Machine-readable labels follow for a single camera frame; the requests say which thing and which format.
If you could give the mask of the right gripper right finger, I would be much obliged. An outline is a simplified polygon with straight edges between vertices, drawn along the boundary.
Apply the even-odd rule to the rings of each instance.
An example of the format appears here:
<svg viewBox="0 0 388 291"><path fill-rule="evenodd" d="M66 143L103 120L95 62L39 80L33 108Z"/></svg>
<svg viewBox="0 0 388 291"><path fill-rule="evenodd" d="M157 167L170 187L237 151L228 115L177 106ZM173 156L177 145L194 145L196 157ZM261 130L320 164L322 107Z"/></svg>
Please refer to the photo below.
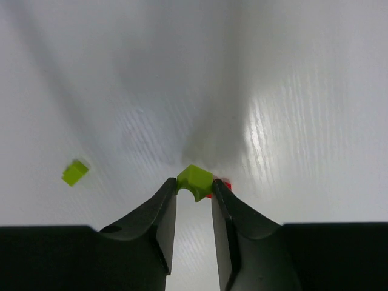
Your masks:
<svg viewBox="0 0 388 291"><path fill-rule="evenodd" d="M221 290L299 290L281 226L237 198L220 179L212 189Z"/></svg>

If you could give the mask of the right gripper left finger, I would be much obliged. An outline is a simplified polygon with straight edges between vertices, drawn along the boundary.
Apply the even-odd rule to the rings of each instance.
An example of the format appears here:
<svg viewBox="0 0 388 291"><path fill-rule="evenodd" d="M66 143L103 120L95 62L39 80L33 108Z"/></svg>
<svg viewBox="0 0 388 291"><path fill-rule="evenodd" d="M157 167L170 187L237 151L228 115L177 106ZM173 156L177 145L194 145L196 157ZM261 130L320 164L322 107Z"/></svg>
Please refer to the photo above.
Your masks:
<svg viewBox="0 0 388 291"><path fill-rule="evenodd" d="M101 290L165 290L172 271L176 178L146 202L99 231Z"/></svg>

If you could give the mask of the small lime leaf lego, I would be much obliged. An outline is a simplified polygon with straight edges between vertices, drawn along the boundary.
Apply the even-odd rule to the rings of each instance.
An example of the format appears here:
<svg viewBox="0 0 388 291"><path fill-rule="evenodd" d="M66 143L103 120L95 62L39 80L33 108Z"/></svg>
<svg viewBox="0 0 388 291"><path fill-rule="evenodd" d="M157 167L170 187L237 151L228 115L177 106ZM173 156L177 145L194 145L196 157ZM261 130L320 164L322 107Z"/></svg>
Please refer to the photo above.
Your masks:
<svg viewBox="0 0 388 291"><path fill-rule="evenodd" d="M187 166L176 177L176 191L181 189L192 193L195 202L212 194L213 174L193 164Z"/></svg>

